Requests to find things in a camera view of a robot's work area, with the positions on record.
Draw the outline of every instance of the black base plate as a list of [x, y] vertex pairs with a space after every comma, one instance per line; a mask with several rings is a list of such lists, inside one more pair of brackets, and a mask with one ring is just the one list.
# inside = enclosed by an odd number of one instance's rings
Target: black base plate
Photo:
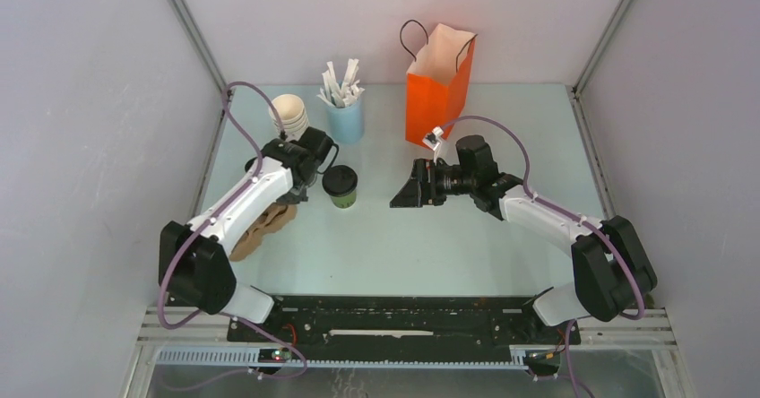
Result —
[[[293, 341], [311, 360], [511, 362], [512, 344], [556, 345], [557, 327], [539, 325], [520, 309], [528, 298], [275, 297], [263, 328]], [[558, 328], [564, 331], [565, 325]], [[428, 336], [330, 335], [331, 330], [419, 330]], [[268, 342], [237, 324], [230, 342]], [[580, 342], [578, 332], [571, 344]]]

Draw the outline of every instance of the orange paper bag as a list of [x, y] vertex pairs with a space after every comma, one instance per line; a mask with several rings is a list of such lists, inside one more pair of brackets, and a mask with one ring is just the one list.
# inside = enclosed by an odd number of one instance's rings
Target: orange paper bag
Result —
[[[411, 52], [401, 38], [404, 28], [417, 23], [427, 43], [417, 55]], [[402, 46], [414, 58], [406, 72], [406, 140], [421, 146], [422, 138], [462, 113], [470, 85], [472, 55], [475, 53], [477, 34], [452, 29], [438, 24], [428, 36], [425, 27], [416, 20], [402, 26], [399, 37]], [[453, 126], [444, 131], [448, 137]]]

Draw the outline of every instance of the blue cup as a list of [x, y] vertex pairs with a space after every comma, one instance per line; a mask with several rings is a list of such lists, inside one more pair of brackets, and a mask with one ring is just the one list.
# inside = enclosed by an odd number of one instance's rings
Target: blue cup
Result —
[[336, 108], [325, 104], [327, 118], [330, 122], [330, 136], [337, 143], [353, 144], [364, 135], [364, 111], [359, 96], [353, 105], [346, 108]]

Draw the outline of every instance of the white wall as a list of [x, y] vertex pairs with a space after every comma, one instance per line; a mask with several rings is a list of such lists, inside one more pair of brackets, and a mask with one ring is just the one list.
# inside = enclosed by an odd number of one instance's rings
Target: white wall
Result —
[[[325, 62], [358, 57], [363, 82], [404, 82], [399, 28], [414, 18], [479, 34], [474, 82], [574, 84], [619, 0], [186, 1], [230, 79], [318, 84]], [[417, 50], [413, 28], [404, 38]]]
[[0, 395], [116, 396], [217, 93], [166, 0], [0, 14]]
[[636, 0], [584, 93], [700, 396], [756, 396], [760, 0]]

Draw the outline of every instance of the black lid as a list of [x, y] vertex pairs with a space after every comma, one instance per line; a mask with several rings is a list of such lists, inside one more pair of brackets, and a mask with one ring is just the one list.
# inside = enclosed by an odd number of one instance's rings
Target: black lid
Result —
[[346, 165], [335, 165], [324, 172], [322, 188], [329, 196], [345, 196], [356, 190], [356, 171]]

